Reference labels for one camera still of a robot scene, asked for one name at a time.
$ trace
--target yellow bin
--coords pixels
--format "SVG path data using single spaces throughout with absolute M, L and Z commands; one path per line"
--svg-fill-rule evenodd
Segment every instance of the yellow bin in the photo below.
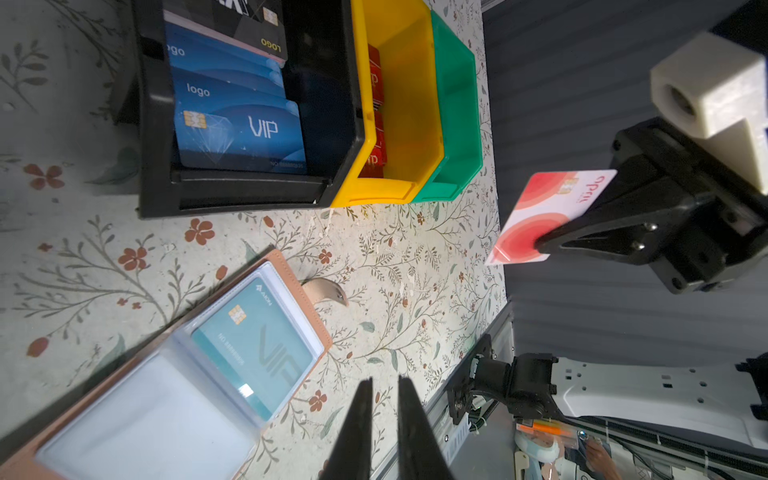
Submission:
M 444 156 L 435 44 L 423 0 L 352 0 L 366 142 L 332 207 L 408 204 Z M 368 44 L 379 49 L 384 84 L 384 178 L 358 178 L 376 143 Z

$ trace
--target floral tablecloth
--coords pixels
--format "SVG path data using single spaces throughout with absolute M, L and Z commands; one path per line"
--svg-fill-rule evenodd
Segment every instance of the floral tablecloth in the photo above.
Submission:
M 359 380 L 373 465 L 396 443 L 396 380 L 437 389 L 505 302 L 480 0 L 432 7 L 475 53 L 485 166 L 452 203 L 143 221 L 137 132 L 108 119 L 126 0 L 0 2 L 0 437 L 83 392 L 270 244 L 321 303 L 330 354 L 263 434 L 246 478 L 315 478 Z

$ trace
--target black bin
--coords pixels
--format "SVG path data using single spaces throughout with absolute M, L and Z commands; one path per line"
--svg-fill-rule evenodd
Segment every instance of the black bin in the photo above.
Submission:
M 174 88 L 159 0 L 131 0 L 126 55 L 110 107 L 138 124 L 139 217 L 329 207 L 363 142 L 349 0 L 283 0 L 286 97 L 299 105 L 307 175 L 184 167 L 174 132 Z

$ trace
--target blue vip card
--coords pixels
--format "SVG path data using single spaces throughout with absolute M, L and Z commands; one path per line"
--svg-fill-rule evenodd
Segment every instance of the blue vip card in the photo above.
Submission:
M 306 173 L 296 103 L 179 68 L 171 74 L 185 167 Z
M 181 68 L 266 94 L 285 97 L 283 74 L 277 62 L 271 58 L 248 51 L 243 51 L 243 57 L 234 55 L 227 49 L 210 46 L 203 39 L 237 50 L 242 49 L 170 23 L 166 24 L 166 39 L 168 58 L 173 68 Z
M 316 360 L 275 295 L 256 277 L 192 333 L 264 420 L 272 418 Z

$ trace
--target teal vip card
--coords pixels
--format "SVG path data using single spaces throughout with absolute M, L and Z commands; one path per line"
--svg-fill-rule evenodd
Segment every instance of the teal vip card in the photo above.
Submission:
M 275 295 L 257 276 L 192 333 L 192 340 L 265 421 L 293 394 L 317 358 Z

